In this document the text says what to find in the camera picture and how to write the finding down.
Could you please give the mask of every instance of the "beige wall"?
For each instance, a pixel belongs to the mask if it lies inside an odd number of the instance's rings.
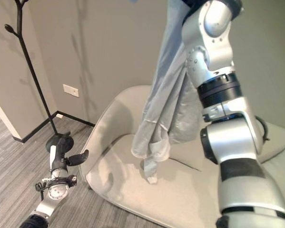
[[[47,117],[30,75],[17,38],[4,29],[8,23],[16,28],[16,6],[11,0],[0,0],[0,107],[7,119],[23,138]],[[23,36],[32,63],[51,112],[55,105],[44,70],[41,52],[31,23],[29,8],[24,7]]]
[[[95,123],[123,89],[151,84],[166,0],[34,0],[29,8],[60,111]]]
[[[46,116],[20,47],[3,28],[15,25],[13,1],[0,2],[7,6],[0,4],[0,105],[26,136]],[[285,127],[285,0],[243,3],[230,33],[237,75],[254,112]],[[29,1],[24,35],[51,111],[95,123],[120,91],[151,84],[166,11],[166,0]]]
[[[285,0],[243,0],[230,40],[253,110],[285,127]],[[96,122],[129,86],[150,84],[166,22],[166,0],[30,1],[58,109]],[[63,93],[79,89],[80,98]]]
[[[242,90],[257,115],[285,127],[285,0],[243,0],[230,32]]]

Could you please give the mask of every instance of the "cable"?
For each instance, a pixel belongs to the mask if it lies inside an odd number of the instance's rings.
[[[41,193],[41,201],[43,201],[44,199],[44,190],[48,187],[46,187],[46,182],[39,182],[37,184],[35,184],[35,188],[36,188],[36,191],[39,191]]]
[[[256,115],[256,119],[261,123],[261,125],[263,126],[264,129],[264,135],[263,135],[263,143],[265,143],[266,141],[269,141],[270,139],[267,138],[268,136],[268,127],[266,122],[259,116]]]

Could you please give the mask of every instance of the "chair armrest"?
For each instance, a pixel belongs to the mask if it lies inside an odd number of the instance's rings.
[[[136,133],[149,92],[148,85],[128,88],[117,95],[106,108],[81,151],[89,151],[87,160],[79,167],[84,181],[112,142],[120,136]]]

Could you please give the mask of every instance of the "gray cloth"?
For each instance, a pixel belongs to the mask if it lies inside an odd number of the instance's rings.
[[[157,163],[169,158],[170,145],[193,140],[199,129],[201,104],[186,75],[181,40],[182,20],[188,11],[181,0],[168,1],[167,26],[151,93],[133,140],[132,153],[144,159],[144,174],[151,184],[157,182]]]

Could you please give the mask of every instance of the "beige armchair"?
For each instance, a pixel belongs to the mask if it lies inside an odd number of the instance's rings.
[[[107,107],[82,150],[89,150],[82,178],[111,203],[165,227],[214,228],[220,217],[219,168],[204,158],[199,138],[171,147],[170,159],[159,164],[156,185],[145,181],[141,160],[131,154],[149,92],[148,85],[128,88]],[[285,129],[270,123],[268,128],[271,141],[259,160],[285,197]]]

